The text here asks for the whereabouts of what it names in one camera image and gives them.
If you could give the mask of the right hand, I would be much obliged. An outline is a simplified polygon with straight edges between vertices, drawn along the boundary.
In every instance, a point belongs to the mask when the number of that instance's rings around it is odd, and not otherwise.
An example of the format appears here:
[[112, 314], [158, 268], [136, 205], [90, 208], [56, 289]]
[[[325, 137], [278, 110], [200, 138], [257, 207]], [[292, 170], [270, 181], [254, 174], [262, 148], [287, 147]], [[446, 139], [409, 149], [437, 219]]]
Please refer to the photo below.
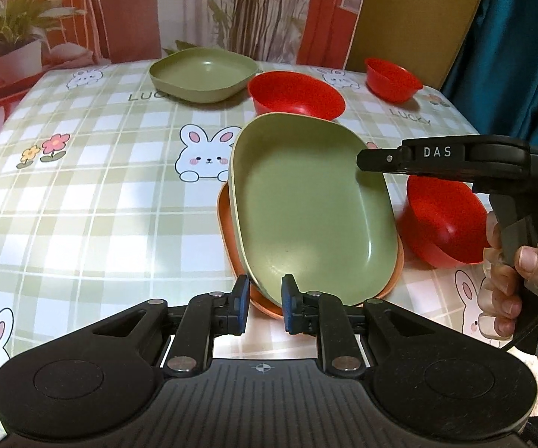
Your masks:
[[518, 290], [520, 280], [530, 282], [538, 291], [538, 246], [521, 247], [514, 256], [514, 266], [503, 258], [501, 228], [493, 211], [487, 216], [487, 239], [484, 249], [485, 282], [478, 293], [482, 314], [478, 328], [488, 339], [511, 338], [523, 301]]

